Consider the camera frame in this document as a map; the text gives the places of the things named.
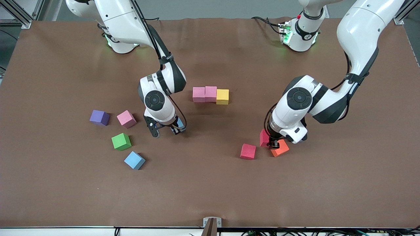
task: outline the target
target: metal bracket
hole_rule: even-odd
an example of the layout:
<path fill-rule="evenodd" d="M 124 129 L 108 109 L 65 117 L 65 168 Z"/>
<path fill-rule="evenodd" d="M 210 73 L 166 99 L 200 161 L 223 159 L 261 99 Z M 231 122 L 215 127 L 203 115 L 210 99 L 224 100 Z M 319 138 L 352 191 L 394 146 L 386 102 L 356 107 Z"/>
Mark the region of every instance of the metal bracket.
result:
<path fill-rule="evenodd" d="M 217 228 L 222 226 L 222 219 L 217 217 L 206 217 L 203 219 L 204 230 L 201 236 L 216 236 Z"/>
<path fill-rule="evenodd" d="M 209 219 L 212 219 L 212 218 L 216 219 L 217 228 L 221 228 L 222 227 L 222 218 L 215 217 L 215 216 L 210 216 L 210 217 L 203 218 L 203 227 L 206 227 L 207 222 L 209 221 Z"/>
<path fill-rule="evenodd" d="M 29 24 L 22 25 L 21 29 L 29 29 L 29 28 L 31 28 L 31 25 L 32 25 L 32 21 L 29 21 Z"/>
<path fill-rule="evenodd" d="M 408 0 L 405 1 L 406 4 L 404 6 L 402 6 L 398 12 L 395 14 L 394 17 L 394 23 L 396 25 L 403 25 L 404 22 L 402 20 L 404 20 L 408 14 L 420 3 L 420 0 Z"/>
<path fill-rule="evenodd" d="M 31 27 L 31 21 L 34 18 L 15 0 L 0 0 L 0 5 L 22 24 L 22 29 L 29 29 Z"/>
<path fill-rule="evenodd" d="M 403 20 L 398 21 L 397 19 L 394 18 L 394 24 L 396 24 L 396 25 L 403 25 L 404 24 L 404 21 Z"/>
<path fill-rule="evenodd" d="M 0 79 L 3 79 L 3 76 L 5 73 L 6 73 L 6 70 L 0 66 Z"/>

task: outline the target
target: brown table surface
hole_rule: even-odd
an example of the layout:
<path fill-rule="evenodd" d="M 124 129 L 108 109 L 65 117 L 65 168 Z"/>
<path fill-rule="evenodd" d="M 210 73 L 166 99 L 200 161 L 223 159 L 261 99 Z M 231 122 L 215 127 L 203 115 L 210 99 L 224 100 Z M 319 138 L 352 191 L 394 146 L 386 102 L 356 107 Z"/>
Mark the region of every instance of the brown table surface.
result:
<path fill-rule="evenodd" d="M 420 222 L 420 80 L 404 28 L 390 24 L 379 56 L 343 121 L 308 117 L 309 139 L 272 157 L 257 148 L 264 116 L 296 76 L 328 87 L 346 61 L 326 19 L 303 53 L 249 19 L 152 22 L 187 77 L 173 99 L 188 128 L 150 135 L 137 94 L 155 72 L 154 50 L 114 53 L 95 22 L 33 22 L 0 87 L 0 226 L 414 227 Z M 192 87 L 230 89 L 230 104 L 192 102 Z M 107 127 L 89 122 L 111 114 Z M 138 124 L 122 127 L 129 110 Z M 133 147 L 114 150 L 111 137 Z M 135 151 L 141 170 L 123 161 Z"/>

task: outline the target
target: cable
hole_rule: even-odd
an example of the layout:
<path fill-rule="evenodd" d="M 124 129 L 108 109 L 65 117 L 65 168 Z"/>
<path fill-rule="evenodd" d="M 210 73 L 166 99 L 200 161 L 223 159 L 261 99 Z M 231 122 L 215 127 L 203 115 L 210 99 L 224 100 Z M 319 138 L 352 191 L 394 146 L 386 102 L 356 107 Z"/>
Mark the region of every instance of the cable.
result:
<path fill-rule="evenodd" d="M 8 32 L 6 32 L 6 31 L 4 31 L 4 30 L 2 30 L 2 29 L 0 29 L 0 31 L 1 31 L 1 32 L 4 32 L 4 33 L 6 33 L 6 34 L 8 34 L 10 37 L 14 38 L 16 41 L 18 40 L 15 36 L 13 36 L 13 35 L 9 34 Z"/>
<path fill-rule="evenodd" d="M 263 18 L 259 17 L 259 16 L 254 16 L 251 19 L 257 19 L 257 20 L 263 21 L 264 23 L 268 24 L 272 28 L 272 30 L 274 32 L 276 32 L 277 34 L 286 35 L 286 33 L 277 31 L 273 26 L 278 27 L 278 24 L 271 23 L 270 20 L 268 19 L 268 17 L 265 20 Z"/>
<path fill-rule="evenodd" d="M 145 21 L 154 21 L 154 20 L 159 20 L 159 17 L 156 17 L 156 18 L 153 18 L 153 19 L 145 19 L 145 18 L 142 18 L 143 20 L 145 20 Z"/>
<path fill-rule="evenodd" d="M 119 236 L 120 235 L 120 231 L 121 231 L 121 228 L 115 227 L 114 236 Z"/>
<path fill-rule="evenodd" d="M 363 76 L 363 79 L 365 79 L 368 75 L 369 75 L 370 73 L 369 73 L 369 71 L 368 72 L 366 72 L 366 74 Z M 350 95 L 350 94 L 347 94 L 347 107 L 346 107 L 346 113 L 344 114 L 344 116 L 343 117 L 341 117 L 340 119 L 338 119 L 339 121 L 341 121 L 342 119 L 344 119 L 346 116 L 347 116 L 347 113 L 349 112 L 349 109 L 350 109 L 350 99 L 352 98 L 352 95 Z"/>
<path fill-rule="evenodd" d="M 264 22 L 264 23 L 266 23 L 266 24 L 270 24 L 270 25 L 272 25 L 272 26 L 278 26 L 278 25 L 276 25 L 276 24 L 274 24 L 274 23 L 271 23 L 271 22 L 268 20 L 268 18 L 267 18 L 267 20 L 265 20 L 265 19 L 263 19 L 263 18 L 261 18 L 261 17 L 259 17 L 259 16 L 254 16 L 254 17 L 252 17 L 251 19 L 257 19 L 257 20 L 263 21 L 263 22 Z"/>
<path fill-rule="evenodd" d="M 362 231 L 360 231 L 360 230 L 356 230 L 357 232 L 359 232 L 359 233 L 361 233 L 361 234 L 363 234 L 364 236 L 370 236 L 369 234 L 367 234 L 367 233 L 364 233 L 364 232 L 362 232 Z"/>
<path fill-rule="evenodd" d="M 136 10 L 137 14 L 139 15 L 139 17 L 140 17 L 140 19 L 141 19 L 141 22 L 142 22 L 142 24 L 143 24 L 143 26 L 144 26 L 144 29 L 146 30 L 147 35 L 149 36 L 150 41 L 152 42 L 152 45 L 153 45 L 153 47 L 155 48 L 155 51 L 156 51 L 157 57 L 158 57 L 158 58 L 159 58 L 159 60 L 160 60 L 160 59 L 162 59 L 162 57 L 160 56 L 158 46 L 156 45 L 156 41 L 155 41 L 154 37 L 152 37 L 152 34 L 150 33 L 150 30 L 149 30 L 149 27 L 148 27 L 148 25 L 147 25 L 147 22 L 146 22 L 146 21 L 144 21 L 144 20 L 142 20 L 142 19 L 145 19 L 145 18 L 144 18 L 144 15 L 143 15 L 143 13 L 142 13 L 142 10 L 140 9 L 139 4 L 137 3 L 137 1 L 136 1 L 136 0 L 134 0 L 134 3 L 136 4 L 135 10 Z"/>
<path fill-rule="evenodd" d="M 171 98 L 171 96 L 169 96 L 169 95 L 168 95 L 168 97 L 169 97 L 169 99 L 172 101 L 172 103 L 176 106 L 176 108 L 179 110 L 179 112 L 181 113 L 182 117 L 184 118 L 184 122 L 185 122 L 185 124 L 184 124 L 184 128 L 182 128 L 182 129 L 186 129 L 186 118 L 185 118 L 185 116 L 184 116 L 184 113 L 182 113 L 182 110 L 181 110 L 181 109 L 179 109 L 178 105 L 177 105 L 177 104 L 176 104 L 176 102 L 175 102 L 175 101 Z"/>
<path fill-rule="evenodd" d="M 348 74 L 349 72 L 350 72 L 350 59 L 349 59 L 349 56 L 347 55 L 347 53 L 346 52 L 344 52 L 344 55 L 346 56 L 346 61 L 347 61 L 347 72 L 346 72 L 346 74 Z M 344 83 L 344 80 L 342 80 L 338 85 L 336 85 L 334 88 L 332 88 L 331 90 L 334 90 L 334 89 L 336 89 L 336 88 L 338 88 L 338 87 L 340 87 L 342 84 Z"/>
<path fill-rule="evenodd" d="M 276 105 L 277 105 L 277 102 L 268 110 L 267 114 L 265 115 L 265 118 L 264 118 L 264 131 L 268 135 L 269 138 L 274 139 L 274 140 L 280 140 L 280 139 L 285 139 L 286 137 L 275 138 L 275 137 L 271 136 L 270 133 L 268 132 L 268 127 L 267 127 L 267 118 L 268 118 L 268 115 L 273 112 L 272 110 L 273 110 L 273 108 Z"/>

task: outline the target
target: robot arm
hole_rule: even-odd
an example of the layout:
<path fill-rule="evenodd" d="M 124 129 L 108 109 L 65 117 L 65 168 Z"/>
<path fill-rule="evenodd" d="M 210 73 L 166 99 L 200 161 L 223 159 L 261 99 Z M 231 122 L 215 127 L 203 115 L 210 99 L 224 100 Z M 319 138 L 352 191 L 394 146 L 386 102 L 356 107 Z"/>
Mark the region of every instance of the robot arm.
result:
<path fill-rule="evenodd" d="M 126 44 L 115 40 L 105 27 L 105 24 L 98 12 L 95 1 L 93 0 L 66 0 L 68 9 L 78 17 L 94 19 L 98 23 L 98 27 L 104 31 L 104 37 L 108 41 L 108 45 L 120 54 L 129 53 L 137 44 Z"/>
<path fill-rule="evenodd" d="M 325 19 L 324 6 L 327 4 L 338 3 L 342 0 L 299 0 L 303 7 L 300 18 L 281 25 L 281 42 L 297 52 L 308 50 L 318 35 L 318 29 Z"/>
<path fill-rule="evenodd" d="M 186 124 L 184 125 L 177 116 L 169 95 L 184 89 L 185 75 L 175 63 L 159 34 L 144 20 L 136 1 L 66 0 L 66 2 L 71 9 L 74 9 L 75 5 L 78 9 L 89 9 L 84 11 L 84 16 L 96 19 L 106 35 L 114 41 L 131 46 L 147 45 L 156 50 L 160 69 L 141 78 L 138 85 L 139 96 L 146 106 L 144 118 L 154 137 L 159 137 L 158 129 L 164 126 L 171 127 L 175 134 L 183 131 Z"/>
<path fill-rule="evenodd" d="M 379 35 L 403 1 L 356 1 L 337 29 L 339 43 L 352 65 L 351 71 L 345 75 L 337 92 L 309 75 L 294 78 L 273 110 L 267 126 L 272 147 L 277 148 L 276 140 L 282 138 L 293 143 L 306 140 L 306 113 L 320 123 L 334 123 L 346 115 L 352 96 L 378 55 Z"/>

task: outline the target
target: foam cube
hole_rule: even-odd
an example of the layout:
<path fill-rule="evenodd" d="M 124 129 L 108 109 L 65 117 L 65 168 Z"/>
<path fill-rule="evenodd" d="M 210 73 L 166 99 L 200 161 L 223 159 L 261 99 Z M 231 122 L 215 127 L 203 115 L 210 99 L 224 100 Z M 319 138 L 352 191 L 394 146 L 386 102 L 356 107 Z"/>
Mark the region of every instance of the foam cube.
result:
<path fill-rule="evenodd" d="M 185 130 L 185 125 L 184 125 L 184 123 L 182 123 L 180 118 L 178 118 L 178 121 L 176 122 L 176 126 L 178 128 L 181 128 L 181 129 L 179 131 L 175 132 L 175 129 L 172 128 L 172 126 L 171 126 L 172 133 L 174 133 L 174 134 L 179 134 L 179 133 L 181 133 Z"/>
<path fill-rule="evenodd" d="M 270 137 L 267 135 L 264 129 L 260 133 L 260 147 L 267 147 L 267 144 L 270 142 Z"/>
<path fill-rule="evenodd" d="M 120 121 L 120 124 L 126 128 L 130 128 L 137 123 L 136 119 L 134 119 L 133 115 L 128 110 L 119 114 L 117 119 Z"/>
<path fill-rule="evenodd" d="M 132 169 L 139 170 L 140 167 L 146 162 L 146 160 L 139 154 L 131 152 L 124 160 L 124 162 L 127 163 L 127 165 L 129 165 Z"/>
<path fill-rule="evenodd" d="M 205 90 L 206 90 L 205 101 L 206 102 L 216 102 L 217 87 L 216 86 L 206 86 Z"/>
<path fill-rule="evenodd" d="M 257 147 L 254 145 L 243 144 L 241 150 L 241 158 L 247 160 L 253 160 L 255 157 L 255 149 Z"/>
<path fill-rule="evenodd" d="M 108 120 L 108 113 L 106 113 L 105 111 L 93 110 L 89 121 L 99 126 L 106 126 L 108 124 Z"/>
<path fill-rule="evenodd" d="M 131 147 L 130 138 L 125 133 L 112 137 L 112 144 L 118 151 L 122 151 Z"/>
<path fill-rule="evenodd" d="M 205 102 L 205 87 L 193 87 L 192 88 L 192 101 L 193 102 Z"/>
<path fill-rule="evenodd" d="M 229 104 L 229 90 L 228 89 L 218 89 L 217 90 L 216 104 L 217 105 L 228 105 Z"/>
<path fill-rule="evenodd" d="M 286 142 L 284 141 L 284 139 L 280 139 L 278 141 L 278 144 L 280 145 L 280 148 L 277 149 L 272 149 L 271 152 L 273 153 L 274 157 L 278 157 L 281 154 L 289 151 L 289 147 L 287 146 Z"/>

